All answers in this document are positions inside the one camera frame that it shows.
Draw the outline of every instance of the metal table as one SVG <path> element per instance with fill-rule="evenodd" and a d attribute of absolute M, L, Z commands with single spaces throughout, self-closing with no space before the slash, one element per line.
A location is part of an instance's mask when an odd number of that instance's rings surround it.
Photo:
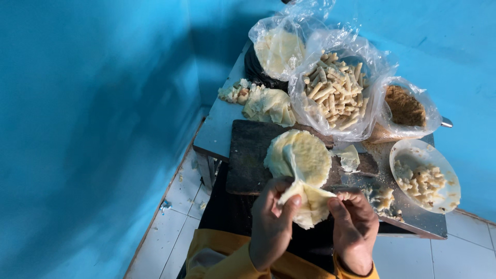
<path fill-rule="evenodd" d="M 250 46 L 248 41 L 243 48 L 238 60 L 234 64 L 223 88 L 231 86 L 240 78 L 245 77 L 245 53 Z M 233 120 L 245 119 L 241 113 L 243 106 L 221 101 L 217 98 L 210 109 L 210 113 L 201 126 L 193 142 L 193 150 L 198 157 L 198 165 L 207 189 L 212 189 L 214 179 L 214 158 L 229 162 L 229 148 L 231 145 L 231 128 Z M 428 135 L 422 140 L 434 145 L 433 135 Z M 379 165 L 380 175 L 368 178 L 352 174 L 342 178 L 345 186 L 357 186 L 362 189 L 375 185 L 387 185 L 394 189 L 394 205 L 402 210 L 404 222 L 380 216 L 379 234 L 387 236 L 421 237 L 430 239 L 446 239 L 446 219 L 443 214 L 436 214 L 415 205 L 396 184 L 389 168 L 389 151 L 395 142 L 380 144 L 367 144 L 367 142 L 354 142 L 358 152 L 372 154 Z M 349 142 L 335 141 L 335 146 L 345 147 Z"/>

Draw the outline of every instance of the yellow shirt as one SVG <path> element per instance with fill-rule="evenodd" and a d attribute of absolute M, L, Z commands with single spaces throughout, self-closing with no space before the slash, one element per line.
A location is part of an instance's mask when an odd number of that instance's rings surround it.
<path fill-rule="evenodd" d="M 186 278 L 244 278 L 244 279 L 270 279 L 271 273 L 278 279 L 299 278 L 325 278 L 325 279 L 379 279 L 377 270 L 372 264 L 372 272 L 367 277 L 362 277 L 346 272 L 339 264 L 334 253 L 335 275 L 322 268 L 305 261 L 289 252 L 284 254 L 272 266 L 259 272 L 253 266 L 248 253 L 250 237 L 233 234 L 213 229 L 196 229 L 193 240 L 189 246 L 186 258 Z M 210 248 L 227 257 L 218 263 L 205 267 L 195 265 L 190 267 L 190 260 L 199 251 Z"/>

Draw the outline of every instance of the black plastic bag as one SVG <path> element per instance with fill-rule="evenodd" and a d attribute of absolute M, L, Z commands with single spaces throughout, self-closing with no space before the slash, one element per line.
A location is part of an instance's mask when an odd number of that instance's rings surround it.
<path fill-rule="evenodd" d="M 281 89 L 288 93 L 287 81 L 280 81 L 263 73 L 262 65 L 258 61 L 253 44 L 250 45 L 245 54 L 245 72 L 247 73 L 247 78 L 256 85 L 260 86 L 263 84 L 267 88 Z"/>

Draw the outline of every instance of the person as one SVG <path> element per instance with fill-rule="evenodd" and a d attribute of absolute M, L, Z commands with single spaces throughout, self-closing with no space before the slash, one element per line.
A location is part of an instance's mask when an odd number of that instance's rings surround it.
<path fill-rule="evenodd" d="M 293 178 L 270 180 L 260 196 L 226 192 L 221 163 L 178 278 L 378 279 L 372 249 L 379 222 L 358 188 L 328 200 L 329 218 L 304 230 L 292 219 L 300 195 L 277 200 Z"/>

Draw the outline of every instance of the hand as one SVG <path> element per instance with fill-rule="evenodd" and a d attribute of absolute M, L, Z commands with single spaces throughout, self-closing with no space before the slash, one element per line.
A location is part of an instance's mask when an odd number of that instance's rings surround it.
<path fill-rule="evenodd" d="M 302 197 L 294 195 L 281 207 L 277 201 L 291 186 L 292 177 L 271 179 L 253 203 L 253 226 L 249 256 L 258 271 L 270 267 L 288 248 L 293 234 L 293 216 L 302 204 Z"/>
<path fill-rule="evenodd" d="M 368 275 L 379 218 L 358 188 L 338 189 L 337 198 L 330 198 L 327 206 L 334 217 L 334 250 L 343 267 Z"/>

